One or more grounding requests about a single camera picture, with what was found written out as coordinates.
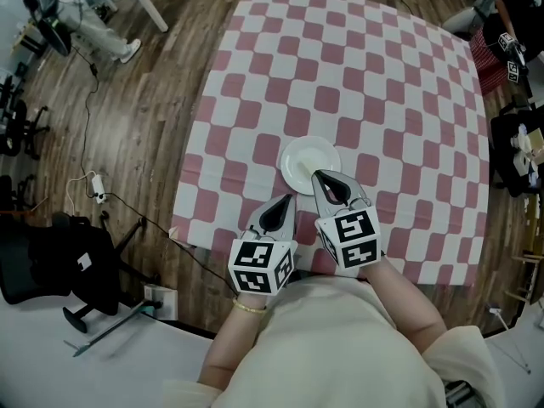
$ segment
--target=forearm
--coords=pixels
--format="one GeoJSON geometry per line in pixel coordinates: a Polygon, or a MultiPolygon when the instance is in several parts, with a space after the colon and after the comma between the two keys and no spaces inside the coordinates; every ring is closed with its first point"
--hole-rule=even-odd
{"type": "Polygon", "coordinates": [[[499,16],[501,17],[502,23],[507,28],[508,35],[510,35],[514,39],[517,39],[516,32],[513,29],[512,20],[510,20],[510,14],[508,13],[507,5],[504,4],[502,0],[495,0],[495,6],[497,12],[499,13],[499,16]]]}
{"type": "Polygon", "coordinates": [[[399,332],[420,352],[446,332],[436,307],[386,258],[365,267],[365,275],[399,332]]]}
{"type": "MultiPolygon", "coordinates": [[[[252,309],[263,309],[265,296],[244,295],[238,301],[252,309]]],[[[207,352],[198,382],[224,390],[232,374],[253,347],[261,315],[234,307],[207,352]]]]}

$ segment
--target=striped cloth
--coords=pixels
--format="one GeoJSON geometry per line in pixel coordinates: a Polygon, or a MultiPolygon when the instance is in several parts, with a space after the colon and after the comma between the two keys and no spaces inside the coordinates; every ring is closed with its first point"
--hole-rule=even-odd
{"type": "Polygon", "coordinates": [[[479,29],[470,40],[470,51],[476,64],[482,95],[485,96],[507,80],[507,66],[485,45],[482,29],[479,29]]]}

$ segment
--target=yellow bracelet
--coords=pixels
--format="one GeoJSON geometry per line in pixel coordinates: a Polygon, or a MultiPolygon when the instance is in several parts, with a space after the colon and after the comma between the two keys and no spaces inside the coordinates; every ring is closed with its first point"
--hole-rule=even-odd
{"type": "Polygon", "coordinates": [[[248,313],[254,313],[255,315],[264,315],[266,313],[266,309],[250,309],[249,307],[246,307],[243,303],[239,303],[235,297],[232,298],[232,303],[238,309],[243,309],[248,313]]]}

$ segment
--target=white plate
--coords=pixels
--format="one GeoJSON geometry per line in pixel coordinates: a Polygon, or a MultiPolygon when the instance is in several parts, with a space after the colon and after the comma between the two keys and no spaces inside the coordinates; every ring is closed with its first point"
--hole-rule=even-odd
{"type": "Polygon", "coordinates": [[[328,140],[318,136],[304,136],[293,140],[283,150],[280,166],[287,184],[296,192],[305,195],[314,194],[310,173],[317,169],[337,172],[342,169],[337,149],[328,140]]]}

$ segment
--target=shoe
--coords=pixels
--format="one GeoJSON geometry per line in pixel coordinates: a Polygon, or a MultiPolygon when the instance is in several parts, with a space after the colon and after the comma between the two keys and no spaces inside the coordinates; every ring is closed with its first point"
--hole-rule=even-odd
{"type": "Polygon", "coordinates": [[[120,58],[122,64],[126,64],[138,52],[142,46],[142,42],[139,39],[134,39],[128,46],[130,47],[130,52],[125,57],[120,58]]]}

